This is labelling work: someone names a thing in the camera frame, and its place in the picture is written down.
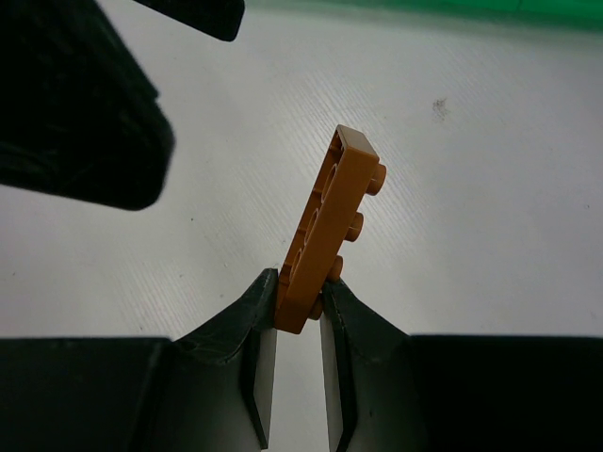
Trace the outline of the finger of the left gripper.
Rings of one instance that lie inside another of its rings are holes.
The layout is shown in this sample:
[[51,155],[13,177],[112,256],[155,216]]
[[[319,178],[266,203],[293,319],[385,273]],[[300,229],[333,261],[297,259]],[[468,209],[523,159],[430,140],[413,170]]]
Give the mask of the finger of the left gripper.
[[217,40],[235,40],[245,12],[244,0],[136,0],[180,24]]

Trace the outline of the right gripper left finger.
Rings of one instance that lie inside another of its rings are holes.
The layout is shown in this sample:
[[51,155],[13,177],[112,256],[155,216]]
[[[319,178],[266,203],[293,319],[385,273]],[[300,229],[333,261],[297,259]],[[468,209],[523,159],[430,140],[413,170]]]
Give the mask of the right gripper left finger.
[[278,276],[184,337],[1,342],[5,451],[261,451],[269,443]]

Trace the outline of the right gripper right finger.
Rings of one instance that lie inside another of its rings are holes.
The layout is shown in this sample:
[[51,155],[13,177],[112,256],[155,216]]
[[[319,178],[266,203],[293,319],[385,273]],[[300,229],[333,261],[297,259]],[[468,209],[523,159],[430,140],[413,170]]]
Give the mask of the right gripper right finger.
[[594,337],[408,334],[342,282],[323,290],[333,451],[598,451]]

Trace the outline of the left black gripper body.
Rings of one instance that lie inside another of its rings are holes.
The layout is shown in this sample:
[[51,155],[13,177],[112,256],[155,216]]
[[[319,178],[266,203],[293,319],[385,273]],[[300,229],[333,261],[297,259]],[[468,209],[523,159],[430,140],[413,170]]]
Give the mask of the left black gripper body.
[[175,138],[158,93],[93,1],[1,5],[1,182],[138,211]]

